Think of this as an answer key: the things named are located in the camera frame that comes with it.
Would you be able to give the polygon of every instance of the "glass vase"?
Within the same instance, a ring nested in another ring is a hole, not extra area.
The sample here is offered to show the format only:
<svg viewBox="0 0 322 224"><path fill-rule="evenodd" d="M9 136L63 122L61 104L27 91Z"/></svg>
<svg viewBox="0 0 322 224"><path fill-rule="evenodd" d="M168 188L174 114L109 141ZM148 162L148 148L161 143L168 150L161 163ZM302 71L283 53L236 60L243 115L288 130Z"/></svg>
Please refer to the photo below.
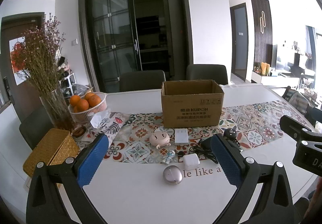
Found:
<svg viewBox="0 0 322 224"><path fill-rule="evenodd" d="M55 128L68 131L74 129L74 120L69 113L60 87L41 96L40 100Z"/></svg>

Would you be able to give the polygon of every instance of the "white table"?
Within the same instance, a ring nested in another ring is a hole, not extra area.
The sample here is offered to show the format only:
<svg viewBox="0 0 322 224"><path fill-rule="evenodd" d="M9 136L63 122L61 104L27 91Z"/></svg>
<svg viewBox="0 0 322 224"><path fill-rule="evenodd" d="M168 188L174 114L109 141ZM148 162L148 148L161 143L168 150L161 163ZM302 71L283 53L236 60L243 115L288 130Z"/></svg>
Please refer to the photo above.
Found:
<svg viewBox="0 0 322 224"><path fill-rule="evenodd" d="M262 84L226 85L224 107L280 100L281 97ZM162 112L160 90L109 94L108 106L123 113ZM258 163L284 163L292 198L295 203L316 179L316 175L292 163L296 142L285 135L263 146L243 151ZM182 163L176 163L182 169ZM186 177L176 186L162 179L163 164L130 164L102 161L91 183L84 186L87 196L109 224L145 223L212 223L235 192L218 165L201 161L201 169L212 174ZM249 218L260 193L258 184L249 206L241 219ZM61 196L70 217L79 221L68 197L61 188Z"/></svg>

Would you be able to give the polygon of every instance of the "white plastic basket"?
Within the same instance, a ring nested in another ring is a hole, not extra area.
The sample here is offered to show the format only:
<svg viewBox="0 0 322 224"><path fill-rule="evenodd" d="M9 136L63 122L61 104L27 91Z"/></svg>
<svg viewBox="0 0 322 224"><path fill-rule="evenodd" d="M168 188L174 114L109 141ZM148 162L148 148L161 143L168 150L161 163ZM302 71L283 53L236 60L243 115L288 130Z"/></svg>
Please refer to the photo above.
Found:
<svg viewBox="0 0 322 224"><path fill-rule="evenodd" d="M68 110L75 122L81 122L81 123L90 122L92 116L88 116L89 113L92 113L92 112L98 113L100 111L105 111L107 109L106 94L104 92L94 92L94 94L98 95L102 101L95 107L90 108L86 111L74 113L74 108L71 105L68 105Z"/></svg>

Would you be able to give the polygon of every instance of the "cardboard box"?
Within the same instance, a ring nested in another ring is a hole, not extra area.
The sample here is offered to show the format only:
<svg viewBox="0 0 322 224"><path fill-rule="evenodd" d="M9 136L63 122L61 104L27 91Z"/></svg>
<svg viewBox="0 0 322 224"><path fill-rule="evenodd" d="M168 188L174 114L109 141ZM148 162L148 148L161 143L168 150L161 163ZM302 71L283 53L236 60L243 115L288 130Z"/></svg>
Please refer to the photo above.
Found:
<svg viewBox="0 0 322 224"><path fill-rule="evenodd" d="M166 128L219 124L224 92L213 80L166 81L161 102Z"/></svg>

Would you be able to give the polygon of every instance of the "white power adapter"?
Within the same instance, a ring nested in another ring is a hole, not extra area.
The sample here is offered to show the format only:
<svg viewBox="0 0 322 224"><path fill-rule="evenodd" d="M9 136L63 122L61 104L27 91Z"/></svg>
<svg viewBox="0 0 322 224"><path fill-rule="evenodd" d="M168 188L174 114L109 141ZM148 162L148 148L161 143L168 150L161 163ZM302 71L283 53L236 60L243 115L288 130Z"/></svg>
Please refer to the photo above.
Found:
<svg viewBox="0 0 322 224"><path fill-rule="evenodd" d="M188 155L184 155L182 157L183 164L185 166L185 170L193 170L200 166L200 161L198 155L196 153L191 153Z"/></svg>
<svg viewBox="0 0 322 224"><path fill-rule="evenodd" d="M177 146L189 145L188 129L174 129L174 144Z"/></svg>

